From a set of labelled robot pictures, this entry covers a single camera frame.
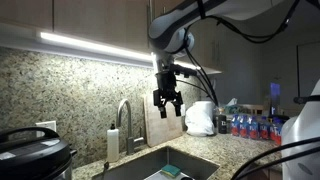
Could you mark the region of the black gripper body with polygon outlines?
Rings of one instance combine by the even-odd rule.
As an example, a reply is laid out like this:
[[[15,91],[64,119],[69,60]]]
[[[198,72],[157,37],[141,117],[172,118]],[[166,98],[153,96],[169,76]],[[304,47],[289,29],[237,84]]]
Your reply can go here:
[[[156,74],[158,88],[153,91],[154,105],[158,108],[164,107],[167,102],[171,102],[175,107],[183,104],[181,93],[175,91],[177,75],[189,78],[196,76],[197,71],[178,64],[171,64],[158,72]]]

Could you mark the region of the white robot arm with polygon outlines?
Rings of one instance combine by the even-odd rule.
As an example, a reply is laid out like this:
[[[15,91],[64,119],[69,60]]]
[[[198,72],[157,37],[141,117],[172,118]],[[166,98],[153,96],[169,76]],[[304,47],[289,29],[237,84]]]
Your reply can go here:
[[[231,20],[247,20],[262,14],[284,0],[184,0],[169,12],[151,22],[148,39],[156,54],[154,67],[158,88],[153,91],[154,105],[165,118],[166,104],[172,103],[181,114],[183,100],[175,90],[176,76],[195,76],[195,70],[174,63],[174,59],[189,55],[194,37],[188,28],[199,20],[214,18],[234,32],[239,30]],[[279,151],[282,158],[271,165],[282,166],[283,180],[320,180],[320,81],[307,97],[297,97],[303,106],[300,114],[283,125],[282,144],[255,156],[252,161]],[[241,180],[254,171],[247,161],[231,180]]]

